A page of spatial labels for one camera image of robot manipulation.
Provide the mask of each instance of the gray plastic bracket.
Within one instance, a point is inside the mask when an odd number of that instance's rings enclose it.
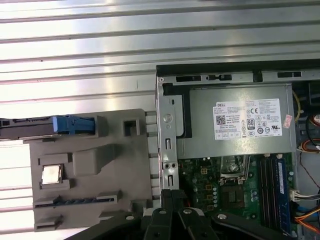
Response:
[[[41,184],[39,182],[39,188],[42,191],[47,192],[56,192],[61,190],[69,190],[75,185],[73,179],[63,179],[61,183],[53,183],[53,184]]]
[[[38,158],[38,165],[57,165],[72,162],[72,153],[49,154]]]
[[[34,229],[37,232],[56,230],[62,223],[62,219],[62,215],[42,218],[34,224]]]

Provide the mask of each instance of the blue clip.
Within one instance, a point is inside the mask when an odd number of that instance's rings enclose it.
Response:
[[[53,116],[53,131],[55,133],[77,133],[95,134],[95,119],[93,117],[78,117],[73,115]]]

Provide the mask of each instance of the sticker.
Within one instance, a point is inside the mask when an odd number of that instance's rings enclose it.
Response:
[[[278,162],[278,167],[279,167],[280,193],[285,194],[284,175],[283,175],[283,172],[282,172],[282,164],[281,164],[281,162]]]
[[[287,114],[287,115],[285,116],[285,120],[284,120],[284,123],[283,123],[283,127],[284,127],[285,129],[290,128],[291,120],[292,120],[292,116]]]
[[[215,140],[282,136],[279,99],[217,102],[213,122]]]

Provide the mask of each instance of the white connector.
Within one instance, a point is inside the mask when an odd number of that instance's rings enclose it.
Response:
[[[290,191],[289,191],[290,200],[293,202],[300,201],[300,199],[296,198],[296,193],[298,193],[298,190],[290,189]]]

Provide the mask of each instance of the black mount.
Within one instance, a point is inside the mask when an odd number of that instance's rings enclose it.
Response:
[[[75,234],[67,240],[290,240],[253,220],[218,212],[211,219],[198,208],[184,207],[181,190],[164,189],[161,208],[147,209],[143,217],[118,214]]]

